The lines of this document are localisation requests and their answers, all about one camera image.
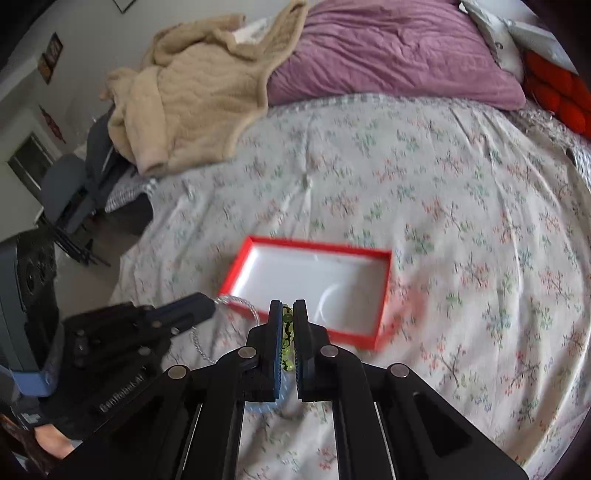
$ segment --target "red box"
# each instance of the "red box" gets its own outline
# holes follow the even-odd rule
[[[391,260],[391,251],[249,236],[219,294],[250,301],[265,320],[271,300],[303,299],[331,341],[375,349]]]

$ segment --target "white pillowcase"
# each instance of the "white pillowcase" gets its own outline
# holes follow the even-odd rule
[[[555,65],[577,74],[577,69],[574,68],[573,62],[570,61],[564,48],[562,48],[552,33],[543,28],[513,20],[505,20],[505,24],[519,45],[533,50]]]
[[[475,0],[463,0],[460,10],[470,15],[497,65],[502,70],[512,73],[519,83],[523,83],[525,74],[521,55],[503,21],[484,10]]]

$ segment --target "chain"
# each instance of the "chain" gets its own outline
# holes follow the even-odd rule
[[[254,306],[252,305],[252,303],[250,303],[249,301],[244,300],[240,297],[234,297],[233,295],[220,295],[218,298],[214,299],[214,303],[217,306],[220,304],[221,305],[230,305],[231,303],[242,305],[243,307],[246,307],[247,309],[249,309],[251,311],[252,318],[255,321],[255,326],[259,326],[261,323],[261,318],[259,317],[259,314],[256,311],[256,309],[254,308]],[[191,329],[191,339],[193,341],[193,345],[194,345],[195,349],[199,352],[199,355],[201,355],[210,364],[214,364],[216,361],[209,358],[205,354],[203,349],[201,348],[201,344],[199,343],[199,337],[197,335],[197,326],[195,326]]]

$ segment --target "window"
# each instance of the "window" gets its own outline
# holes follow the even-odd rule
[[[8,160],[8,165],[29,192],[42,203],[41,182],[52,162],[53,159],[41,142],[31,134]]]

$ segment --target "beige blanket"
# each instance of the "beige blanket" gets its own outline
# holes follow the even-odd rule
[[[109,135],[141,174],[178,173],[227,160],[240,133],[266,114],[267,80],[293,51],[308,7],[292,1],[256,45],[236,44],[243,15],[156,34],[139,71],[109,73]]]

